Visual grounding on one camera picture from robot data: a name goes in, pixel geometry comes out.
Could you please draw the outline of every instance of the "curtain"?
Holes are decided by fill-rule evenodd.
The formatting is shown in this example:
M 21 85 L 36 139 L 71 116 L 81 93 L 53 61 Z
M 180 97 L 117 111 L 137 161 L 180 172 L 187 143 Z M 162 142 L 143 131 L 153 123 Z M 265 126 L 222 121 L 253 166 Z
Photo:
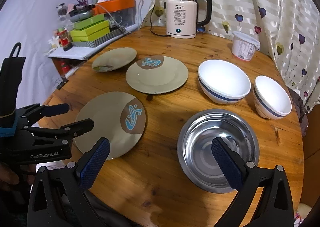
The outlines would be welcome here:
M 165 26 L 165 1 L 153 0 L 154 26 Z M 205 6 L 200 0 L 199 20 Z M 312 0 L 213 0 L 211 22 L 198 30 L 231 40 L 233 31 L 241 31 L 258 39 L 260 51 L 274 60 L 286 85 L 299 90 L 311 111 L 320 103 L 319 18 Z

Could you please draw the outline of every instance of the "wooden table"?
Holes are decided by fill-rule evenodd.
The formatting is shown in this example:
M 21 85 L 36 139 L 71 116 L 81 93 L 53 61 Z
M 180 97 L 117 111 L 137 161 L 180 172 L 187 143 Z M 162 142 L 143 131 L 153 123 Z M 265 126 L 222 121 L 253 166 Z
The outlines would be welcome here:
M 165 34 L 164 28 L 155 28 L 155 31 Z M 171 93 L 152 96 L 129 87 L 125 80 L 129 65 L 107 73 L 92 70 L 92 62 L 100 54 L 118 47 L 136 49 L 136 60 L 162 54 L 182 61 L 189 70 L 186 84 Z M 154 36 L 149 28 L 143 28 L 109 45 L 86 62 L 61 90 L 56 90 L 47 103 L 65 102 L 70 105 L 71 111 L 45 118 L 40 125 L 57 128 L 74 122 L 77 113 L 88 101 L 106 92 L 122 91 L 136 96 L 146 108 L 148 119 L 145 133 L 131 151 L 104 164 L 90 191 L 108 206 L 143 226 L 212 227 L 236 192 L 214 194 L 195 186 L 180 167 L 177 139 L 184 123 L 197 112 L 212 108 L 227 109 L 239 114 L 254 129 L 260 146 L 258 166 L 284 166 L 296 210 L 303 181 L 303 148 L 294 106 L 287 117 L 266 120 L 255 110 L 252 91 L 236 104 L 219 105 L 207 98 L 197 83 L 200 63 L 208 59 L 221 59 L 240 67 L 251 83 L 258 75 L 265 75 L 287 90 L 268 56 L 256 52 L 253 59 L 246 62 L 233 56 L 231 47 L 230 40 L 209 34 L 199 33 L 193 39 L 176 39 Z M 77 160 L 80 154 L 74 148 L 73 160 Z M 251 219 L 260 195 L 261 188 L 242 225 Z

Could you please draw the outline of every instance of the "orange tray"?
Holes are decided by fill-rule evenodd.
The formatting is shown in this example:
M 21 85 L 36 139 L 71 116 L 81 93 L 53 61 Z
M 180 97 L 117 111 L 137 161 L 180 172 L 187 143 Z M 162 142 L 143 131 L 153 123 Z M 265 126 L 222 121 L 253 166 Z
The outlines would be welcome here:
M 134 0 L 109 0 L 98 4 L 106 8 L 109 12 L 115 12 L 134 7 Z M 93 10 L 95 15 L 106 13 L 106 11 L 99 6 L 96 6 Z

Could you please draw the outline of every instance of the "electric kettle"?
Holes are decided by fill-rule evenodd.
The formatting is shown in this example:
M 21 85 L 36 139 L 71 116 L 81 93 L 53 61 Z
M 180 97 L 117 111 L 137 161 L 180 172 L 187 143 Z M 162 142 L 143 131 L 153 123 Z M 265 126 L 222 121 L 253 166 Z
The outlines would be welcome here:
M 168 0 L 166 3 L 167 35 L 175 38 L 193 38 L 196 28 L 210 22 L 212 0 L 207 1 L 207 13 L 203 21 L 198 22 L 199 5 L 197 0 Z

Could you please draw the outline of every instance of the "silver screw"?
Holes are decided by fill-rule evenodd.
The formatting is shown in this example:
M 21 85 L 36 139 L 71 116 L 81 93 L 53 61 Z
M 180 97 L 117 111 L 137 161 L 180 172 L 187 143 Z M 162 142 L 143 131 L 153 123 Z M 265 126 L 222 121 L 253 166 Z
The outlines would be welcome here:
M 69 162 L 69 163 L 67 164 L 67 167 L 73 168 L 75 165 L 76 165 L 76 163 L 72 161 L 72 162 Z
M 43 172 L 44 170 L 46 169 L 46 167 L 45 166 L 41 166 L 41 167 L 39 167 L 39 169 L 38 169 L 38 172 Z
M 283 166 L 281 166 L 281 165 L 278 165 L 278 166 L 277 166 L 277 169 L 278 169 L 279 171 L 283 171 L 283 170 L 284 170 Z
M 248 161 L 247 162 L 247 167 L 249 167 L 249 168 L 254 168 L 254 163 L 253 162 L 251 162 L 251 161 Z

